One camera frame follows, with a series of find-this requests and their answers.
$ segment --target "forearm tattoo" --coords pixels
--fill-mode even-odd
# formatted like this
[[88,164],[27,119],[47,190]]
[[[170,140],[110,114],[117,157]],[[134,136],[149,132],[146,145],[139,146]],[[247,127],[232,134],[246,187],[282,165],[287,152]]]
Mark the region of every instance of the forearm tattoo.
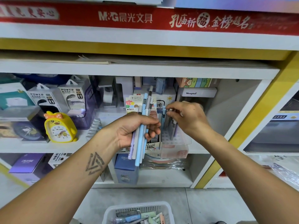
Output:
[[104,161],[96,152],[94,154],[90,154],[88,164],[85,171],[89,171],[88,175],[92,175],[98,171],[103,170]]

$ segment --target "gray floor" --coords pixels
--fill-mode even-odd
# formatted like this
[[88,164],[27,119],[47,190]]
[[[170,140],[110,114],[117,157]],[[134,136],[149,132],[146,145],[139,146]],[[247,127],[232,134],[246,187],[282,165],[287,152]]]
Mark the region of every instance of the gray floor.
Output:
[[[23,192],[23,188],[0,174],[0,207]],[[83,224],[101,224],[106,209],[112,205],[166,201],[176,224],[227,224],[255,220],[236,190],[189,188],[115,188],[91,189],[74,218]]]

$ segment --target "plastic basket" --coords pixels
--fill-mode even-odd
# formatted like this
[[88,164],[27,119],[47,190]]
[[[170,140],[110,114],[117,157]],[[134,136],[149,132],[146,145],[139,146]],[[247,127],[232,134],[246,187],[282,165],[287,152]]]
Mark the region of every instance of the plastic basket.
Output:
[[140,210],[141,213],[157,211],[158,214],[162,212],[165,217],[165,224],[175,224],[171,207],[169,203],[165,201],[111,206],[105,211],[102,224],[114,224],[114,219],[116,218],[117,212],[137,210]]

